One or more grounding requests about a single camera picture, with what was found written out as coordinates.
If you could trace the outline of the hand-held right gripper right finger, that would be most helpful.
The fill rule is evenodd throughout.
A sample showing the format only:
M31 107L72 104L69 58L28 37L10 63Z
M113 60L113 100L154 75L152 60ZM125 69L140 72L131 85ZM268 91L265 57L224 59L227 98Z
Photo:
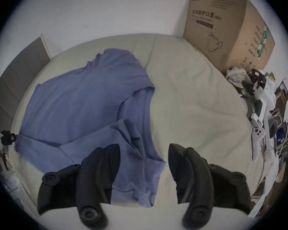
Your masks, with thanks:
M208 164L193 148L169 144L168 164L176 183L177 203L189 203L182 225L202 228L213 207L251 212L251 195L246 176Z

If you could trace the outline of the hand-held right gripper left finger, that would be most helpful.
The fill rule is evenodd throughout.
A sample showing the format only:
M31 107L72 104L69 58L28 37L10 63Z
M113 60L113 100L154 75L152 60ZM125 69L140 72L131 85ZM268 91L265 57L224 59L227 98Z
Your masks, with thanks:
M81 164L44 174L38 192L38 214L77 207L79 218L86 227L105 228L108 218L101 203L111 204L120 155L119 144L110 144L96 148Z

